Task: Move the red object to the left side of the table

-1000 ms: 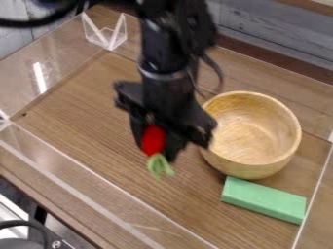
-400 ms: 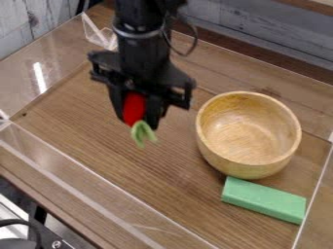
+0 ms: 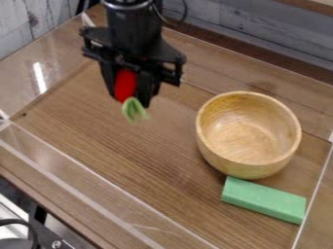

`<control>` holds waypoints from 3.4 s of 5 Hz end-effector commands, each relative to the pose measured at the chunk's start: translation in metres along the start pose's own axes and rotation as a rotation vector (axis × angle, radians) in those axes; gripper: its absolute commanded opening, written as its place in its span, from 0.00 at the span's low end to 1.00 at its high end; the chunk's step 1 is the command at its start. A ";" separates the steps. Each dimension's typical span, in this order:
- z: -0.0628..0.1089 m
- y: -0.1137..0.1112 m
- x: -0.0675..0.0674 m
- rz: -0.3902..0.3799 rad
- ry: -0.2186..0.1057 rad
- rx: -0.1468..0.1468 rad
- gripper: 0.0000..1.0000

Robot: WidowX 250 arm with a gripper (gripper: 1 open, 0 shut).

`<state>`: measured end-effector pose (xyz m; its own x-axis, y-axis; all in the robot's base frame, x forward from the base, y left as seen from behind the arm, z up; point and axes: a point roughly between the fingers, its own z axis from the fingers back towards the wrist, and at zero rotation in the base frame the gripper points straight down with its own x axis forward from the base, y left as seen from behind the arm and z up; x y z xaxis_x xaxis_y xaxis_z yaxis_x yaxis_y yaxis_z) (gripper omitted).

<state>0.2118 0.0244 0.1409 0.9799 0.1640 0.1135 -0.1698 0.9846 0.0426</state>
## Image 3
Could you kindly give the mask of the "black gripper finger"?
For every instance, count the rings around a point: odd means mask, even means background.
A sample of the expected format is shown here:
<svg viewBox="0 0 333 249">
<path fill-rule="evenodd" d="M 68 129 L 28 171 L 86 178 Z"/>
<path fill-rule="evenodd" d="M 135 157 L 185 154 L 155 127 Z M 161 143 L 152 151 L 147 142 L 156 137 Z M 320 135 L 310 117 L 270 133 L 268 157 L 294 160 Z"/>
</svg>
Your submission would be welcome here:
<svg viewBox="0 0 333 249">
<path fill-rule="evenodd" d="M 148 71 L 137 74 L 135 96 L 144 108 L 149 107 L 151 99 L 159 94 L 161 79 Z"/>
<path fill-rule="evenodd" d="M 100 62 L 100 72 L 104 79 L 104 84 L 110 97 L 114 97 L 116 75 L 118 69 L 106 62 Z"/>
</svg>

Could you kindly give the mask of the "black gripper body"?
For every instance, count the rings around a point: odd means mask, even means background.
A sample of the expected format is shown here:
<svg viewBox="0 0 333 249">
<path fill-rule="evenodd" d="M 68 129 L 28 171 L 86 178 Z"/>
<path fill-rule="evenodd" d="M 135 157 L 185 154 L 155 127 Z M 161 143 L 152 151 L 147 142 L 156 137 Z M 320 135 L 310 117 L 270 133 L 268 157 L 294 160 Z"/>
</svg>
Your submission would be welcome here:
<svg viewBox="0 0 333 249">
<path fill-rule="evenodd" d="M 84 26 L 82 54 L 118 70 L 148 71 L 161 82 L 180 84 L 184 54 L 163 38 L 164 0 L 101 0 L 106 25 Z"/>
</svg>

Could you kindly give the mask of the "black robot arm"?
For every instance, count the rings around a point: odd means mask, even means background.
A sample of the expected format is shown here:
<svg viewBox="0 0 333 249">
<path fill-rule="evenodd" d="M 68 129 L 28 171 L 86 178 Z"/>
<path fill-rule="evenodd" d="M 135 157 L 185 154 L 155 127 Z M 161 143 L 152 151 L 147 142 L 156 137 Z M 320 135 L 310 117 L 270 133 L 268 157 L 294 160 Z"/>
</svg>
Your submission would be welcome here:
<svg viewBox="0 0 333 249">
<path fill-rule="evenodd" d="M 109 96 L 148 107 L 160 84 L 180 84 L 185 55 L 163 37 L 163 0 L 101 0 L 104 26 L 85 26 L 82 55 L 98 62 Z"/>
</svg>

